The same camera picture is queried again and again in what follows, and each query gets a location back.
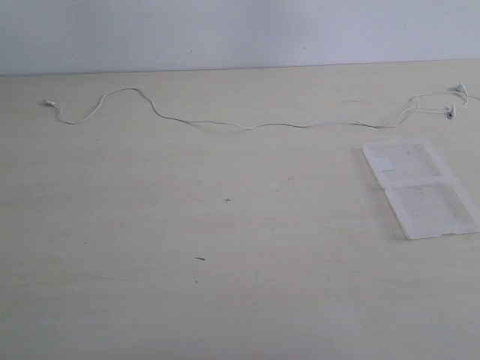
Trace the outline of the white wired earphones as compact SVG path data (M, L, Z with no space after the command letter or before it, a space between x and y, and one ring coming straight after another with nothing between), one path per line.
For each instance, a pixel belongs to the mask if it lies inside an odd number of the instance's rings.
M159 118L164 120L170 120L174 122L179 122L182 124L190 125L190 126L198 126L198 125L219 125L219 126L226 126L229 128L235 128L239 131L252 131L256 130L257 128L267 128L267 127L282 127L282 128L294 128L294 129L309 129L309 128L316 128L321 127L324 125L346 125L346 126L358 126L363 128L371 128L375 130L382 130L382 129L392 129L401 126L403 123L407 122L407 120L411 119L413 116L424 113L424 114L431 114L431 115L441 115L444 116L448 120L455 119L457 117L458 111L467 107L470 101L478 101L479 96L471 94L467 87L464 85L463 82L459 82L455 87L451 87L445 91L431 91L421 94L416 94L408 100L408 105L404 108L404 110L398 115L398 117L393 121L388 121L384 123L378 124L371 124L364 121L359 120L350 120L350 121L320 121L317 123L310 123L310 124L290 124L285 122L267 122L267 123L259 123L252 126L243 126L240 124L235 124L231 122L225 121L207 121L207 120L199 120L199 121L189 121L181 118L176 118L173 116L164 115L160 112L160 110L156 107L155 102L147 95L144 91L139 88L120 88L114 91L109 91L107 93L102 94L98 99L96 104L90 109L90 111L80 118L77 121L71 121L65 118L64 116L64 109L62 105L58 102L53 100L43 99L39 104L42 107L48 107L54 110L55 118L57 121L66 124L66 125L79 125L83 122L86 122L93 116L95 116L101 107L104 105L104 101L112 97L113 95L117 95L122 92L135 92L137 93L147 104L151 107L152 112ZM442 109L434 109L434 108L427 108L423 107L421 104L422 98L429 98L437 95L450 95L460 99L460 104L453 103L451 106L446 106Z

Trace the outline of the clear plastic storage case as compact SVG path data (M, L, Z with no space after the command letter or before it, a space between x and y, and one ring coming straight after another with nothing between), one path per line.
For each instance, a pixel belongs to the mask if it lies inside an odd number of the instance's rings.
M408 239L479 231L479 207L429 140L367 142L363 154Z

